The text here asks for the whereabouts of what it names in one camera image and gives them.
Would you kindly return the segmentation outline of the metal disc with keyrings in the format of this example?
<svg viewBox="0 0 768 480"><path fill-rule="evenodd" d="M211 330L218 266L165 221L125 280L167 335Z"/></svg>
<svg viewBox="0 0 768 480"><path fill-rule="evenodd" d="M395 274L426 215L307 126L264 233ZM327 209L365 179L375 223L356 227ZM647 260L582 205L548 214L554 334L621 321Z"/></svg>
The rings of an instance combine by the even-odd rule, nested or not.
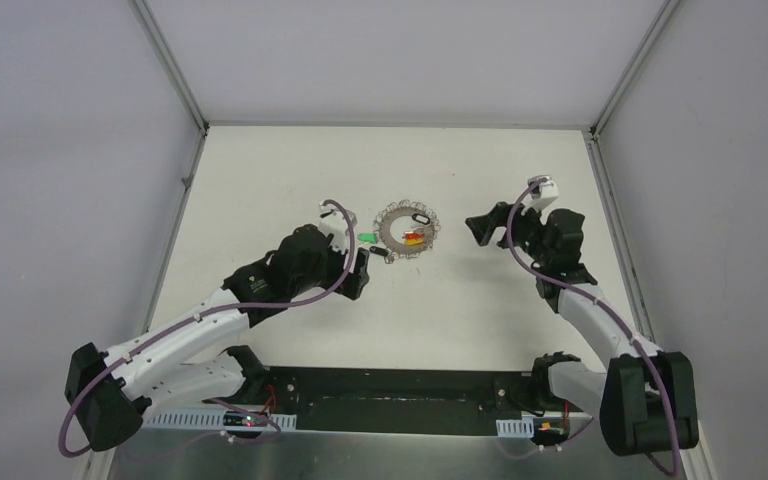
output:
<svg viewBox="0 0 768 480"><path fill-rule="evenodd" d="M411 219L413 213L427 215L432 223L420 225ZM427 205L404 199L390 203L378 212L373 220L373 233L378 237L382 248L390 254L384 258L386 264L397 260L414 260L433 249L441 230L441 223L436 212ZM418 246L406 246L403 235L409 231L424 234L424 243Z"/></svg>

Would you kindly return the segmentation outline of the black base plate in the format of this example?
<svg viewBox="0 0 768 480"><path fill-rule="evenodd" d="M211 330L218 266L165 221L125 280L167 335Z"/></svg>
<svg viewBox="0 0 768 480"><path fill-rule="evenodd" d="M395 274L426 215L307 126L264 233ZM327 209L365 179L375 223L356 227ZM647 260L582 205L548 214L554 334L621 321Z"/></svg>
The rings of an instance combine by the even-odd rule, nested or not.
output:
<svg viewBox="0 0 768 480"><path fill-rule="evenodd" d="M579 410L536 400L527 372L263 368L236 393L235 405L296 418L301 431L491 436L499 420L545 422Z"/></svg>

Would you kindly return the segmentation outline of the black tag key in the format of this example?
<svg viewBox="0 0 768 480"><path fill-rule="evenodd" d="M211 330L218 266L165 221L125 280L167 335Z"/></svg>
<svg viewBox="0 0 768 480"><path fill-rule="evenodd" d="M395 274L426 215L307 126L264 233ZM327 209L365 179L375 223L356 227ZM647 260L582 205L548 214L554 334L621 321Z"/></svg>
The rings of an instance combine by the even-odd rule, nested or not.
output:
<svg viewBox="0 0 768 480"><path fill-rule="evenodd" d="M379 246L370 246L369 251L371 254L378 255L380 257L388 257L390 252L386 248L382 248Z"/></svg>
<svg viewBox="0 0 768 480"><path fill-rule="evenodd" d="M428 226L428 225L430 225L432 223L431 219L427 215L422 214L422 213L413 213L411 215L411 219L414 222L416 222L416 223L418 223L420 225L423 225L423 226Z"/></svg>

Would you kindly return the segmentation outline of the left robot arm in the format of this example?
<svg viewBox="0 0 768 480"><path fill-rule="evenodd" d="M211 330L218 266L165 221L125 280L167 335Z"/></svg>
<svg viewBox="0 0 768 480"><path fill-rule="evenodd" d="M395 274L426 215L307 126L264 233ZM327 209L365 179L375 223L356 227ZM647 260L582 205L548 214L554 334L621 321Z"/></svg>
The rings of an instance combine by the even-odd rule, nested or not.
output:
<svg viewBox="0 0 768 480"><path fill-rule="evenodd" d="M148 420L214 398L257 402L265 390L260 364L245 347L192 357L291 308L330 294L360 297L369 281L369 253L358 247L351 213L328 210L317 224L296 228L275 250L238 268L195 307L162 328L106 349L87 343L71 356L65 384L69 410L58 433L67 458L117 447ZM87 448L72 450L72 423Z"/></svg>

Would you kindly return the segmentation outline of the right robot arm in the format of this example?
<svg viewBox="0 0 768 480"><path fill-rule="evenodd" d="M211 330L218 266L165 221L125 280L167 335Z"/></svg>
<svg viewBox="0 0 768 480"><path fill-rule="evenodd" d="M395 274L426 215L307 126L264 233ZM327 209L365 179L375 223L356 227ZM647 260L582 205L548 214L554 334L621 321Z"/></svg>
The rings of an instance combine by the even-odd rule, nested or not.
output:
<svg viewBox="0 0 768 480"><path fill-rule="evenodd" d="M535 276L539 297L604 366L596 372L572 354L545 354L535 359L527 386L510 398L534 412L562 403L578 407L599 421L617 456L692 449L700 435L691 361L637 336L605 300L581 260L584 221L569 209L542 215L506 202L465 221L480 246L503 229L498 247L515 253Z"/></svg>

